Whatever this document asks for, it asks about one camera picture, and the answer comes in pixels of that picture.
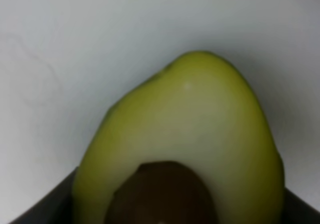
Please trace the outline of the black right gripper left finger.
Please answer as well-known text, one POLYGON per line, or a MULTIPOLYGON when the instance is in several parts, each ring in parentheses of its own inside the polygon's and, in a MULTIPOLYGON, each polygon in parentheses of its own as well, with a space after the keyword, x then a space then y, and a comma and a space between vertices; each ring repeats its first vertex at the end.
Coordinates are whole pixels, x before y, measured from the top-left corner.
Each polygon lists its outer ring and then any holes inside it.
POLYGON ((72 223, 71 189, 76 174, 73 170, 61 183, 38 203, 17 217, 11 224, 24 223, 72 223))

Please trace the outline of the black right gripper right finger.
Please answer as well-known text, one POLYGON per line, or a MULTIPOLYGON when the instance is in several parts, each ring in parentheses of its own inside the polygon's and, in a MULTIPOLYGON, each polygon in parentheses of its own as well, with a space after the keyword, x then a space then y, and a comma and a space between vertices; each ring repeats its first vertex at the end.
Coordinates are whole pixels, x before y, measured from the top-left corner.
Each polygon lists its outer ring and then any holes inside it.
POLYGON ((284 202, 281 223, 320 224, 320 212, 308 205, 287 188, 284 202))

